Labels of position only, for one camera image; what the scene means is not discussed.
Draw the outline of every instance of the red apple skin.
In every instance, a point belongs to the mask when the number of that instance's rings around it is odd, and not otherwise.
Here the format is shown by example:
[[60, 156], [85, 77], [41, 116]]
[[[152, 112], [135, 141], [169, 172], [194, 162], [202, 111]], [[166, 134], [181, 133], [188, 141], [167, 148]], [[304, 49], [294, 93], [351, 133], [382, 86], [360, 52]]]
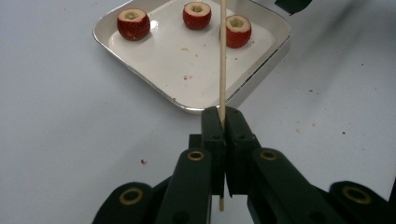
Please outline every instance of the red apple skin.
[[149, 16], [146, 12], [145, 14], [146, 16], [141, 21], [122, 21], [120, 20], [120, 18], [118, 18], [117, 28], [119, 29], [120, 35], [122, 35], [122, 37], [124, 37], [125, 39], [132, 41], [138, 41], [146, 37], [146, 35], [149, 34], [150, 22]]
[[193, 16], [187, 13], [186, 8], [183, 9], [183, 21], [191, 30], [203, 30], [210, 23], [212, 18], [212, 10], [209, 8], [209, 13], [204, 16]]
[[230, 28], [226, 27], [226, 44], [227, 47], [232, 49], [240, 49], [246, 45], [251, 37], [251, 25], [250, 29], [245, 32], [233, 32]]

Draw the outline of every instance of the wooden skewer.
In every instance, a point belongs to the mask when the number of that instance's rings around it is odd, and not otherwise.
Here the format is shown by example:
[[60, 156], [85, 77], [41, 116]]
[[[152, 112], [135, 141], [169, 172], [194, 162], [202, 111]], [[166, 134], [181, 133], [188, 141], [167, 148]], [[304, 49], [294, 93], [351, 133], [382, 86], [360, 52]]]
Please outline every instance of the wooden skewer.
[[[220, 85], [219, 85], [219, 119], [221, 128], [225, 128], [225, 92], [226, 92], [226, 8], [227, 0], [220, 5]], [[224, 197], [220, 196], [219, 210], [224, 211]]]

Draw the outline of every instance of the metal tray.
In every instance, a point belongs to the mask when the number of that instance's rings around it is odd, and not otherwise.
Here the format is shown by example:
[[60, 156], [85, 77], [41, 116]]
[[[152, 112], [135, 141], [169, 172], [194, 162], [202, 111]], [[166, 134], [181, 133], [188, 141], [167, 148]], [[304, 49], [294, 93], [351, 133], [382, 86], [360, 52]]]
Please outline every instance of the metal tray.
[[[108, 12], [93, 27], [98, 43], [143, 78], [170, 102], [199, 114], [219, 104], [219, 0], [209, 25], [189, 30], [182, 11], [189, 0], [134, 0]], [[144, 9], [150, 18], [148, 36], [134, 42], [120, 36], [118, 14], [129, 7]], [[249, 0], [228, 0], [227, 16], [249, 18], [252, 36], [241, 49], [227, 48], [226, 105], [238, 106], [288, 51], [290, 27], [274, 11]]]

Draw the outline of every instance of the cored apple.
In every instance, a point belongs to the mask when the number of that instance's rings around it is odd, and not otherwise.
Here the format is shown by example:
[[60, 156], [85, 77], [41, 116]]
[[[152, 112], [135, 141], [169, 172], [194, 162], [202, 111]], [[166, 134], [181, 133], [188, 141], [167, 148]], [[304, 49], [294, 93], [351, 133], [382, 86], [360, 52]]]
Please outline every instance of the cored apple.
[[229, 48], [239, 49], [246, 45], [251, 37], [251, 25], [248, 18], [240, 15], [226, 19], [226, 43]]
[[189, 29], [202, 30], [210, 22], [212, 10], [203, 2], [190, 2], [184, 6], [183, 21]]
[[117, 19], [117, 28], [127, 40], [141, 40], [149, 34], [149, 16], [140, 8], [123, 10]]

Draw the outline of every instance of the brass screw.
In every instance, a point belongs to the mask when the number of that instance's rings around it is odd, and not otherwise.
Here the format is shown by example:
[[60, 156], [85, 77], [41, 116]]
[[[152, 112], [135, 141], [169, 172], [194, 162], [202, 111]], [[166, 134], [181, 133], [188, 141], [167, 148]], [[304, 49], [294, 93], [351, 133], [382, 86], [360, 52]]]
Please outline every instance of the brass screw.
[[[127, 194], [129, 193], [135, 193], [136, 197], [133, 197], [132, 199], [127, 198]], [[143, 198], [143, 190], [139, 188], [130, 188], [125, 190], [119, 197], [120, 203], [124, 205], [132, 205], [140, 202]]]
[[187, 158], [189, 158], [192, 161], [201, 161], [205, 157], [205, 154], [201, 151], [192, 151], [189, 154], [187, 154]]
[[277, 154], [276, 152], [274, 152], [271, 149], [264, 149], [261, 153], [260, 153], [260, 157], [262, 159], [265, 159], [267, 161], [276, 161], [277, 160]]
[[372, 201], [372, 198], [366, 191], [352, 186], [345, 186], [343, 188], [343, 194], [350, 201], [353, 201], [355, 203], [369, 204]]

